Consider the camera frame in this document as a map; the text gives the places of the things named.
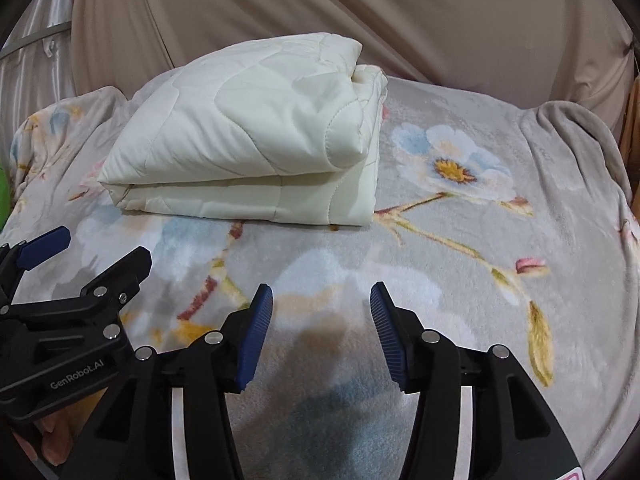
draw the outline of ribbed blue pad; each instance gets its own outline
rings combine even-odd
[[[251,303],[253,310],[249,327],[238,349],[238,373],[236,375],[236,385],[243,391],[247,384],[251,382],[258,366],[258,359],[267,335],[267,329],[273,313],[273,292],[271,287],[265,286]]]
[[[46,262],[52,256],[64,251],[70,243],[69,229],[60,226],[23,245],[20,254],[18,254],[16,265],[23,270],[35,269],[42,262]]]
[[[386,304],[377,285],[371,288],[370,304],[371,315],[376,324],[376,331],[382,345],[382,351],[385,353],[386,366],[389,368],[391,379],[398,383],[401,390],[404,390],[407,382],[406,354],[389,313],[389,309],[395,308],[395,306]]]

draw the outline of white flower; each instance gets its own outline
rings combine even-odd
[[[462,130],[404,123],[391,136],[401,174],[416,186],[496,202],[516,198],[508,168]]]

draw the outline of folded quilt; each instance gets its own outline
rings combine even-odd
[[[366,225],[386,78],[361,49],[317,33],[207,54],[136,111],[98,180],[127,210]]]

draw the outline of yellow flower center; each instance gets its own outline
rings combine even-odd
[[[464,166],[460,166],[455,160],[448,158],[439,158],[434,163],[436,172],[447,180],[452,180],[459,184],[468,184],[475,182],[476,178]]]

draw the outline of silver bolt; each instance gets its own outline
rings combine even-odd
[[[492,352],[499,359],[506,359],[510,355],[509,349],[506,346],[502,346],[502,345],[494,346],[494,349],[492,350]]]
[[[222,343],[224,338],[225,337],[222,335],[222,332],[209,332],[204,336],[204,342],[208,345],[217,345]]]
[[[107,325],[104,327],[102,335],[107,339],[116,339],[120,335],[120,327],[115,323]]]
[[[136,350],[136,359],[138,361],[146,361],[153,354],[153,350],[149,346],[141,346]]]
[[[440,341],[440,334],[438,334],[435,330],[425,330],[424,332],[422,332],[421,337],[425,343],[434,344]]]

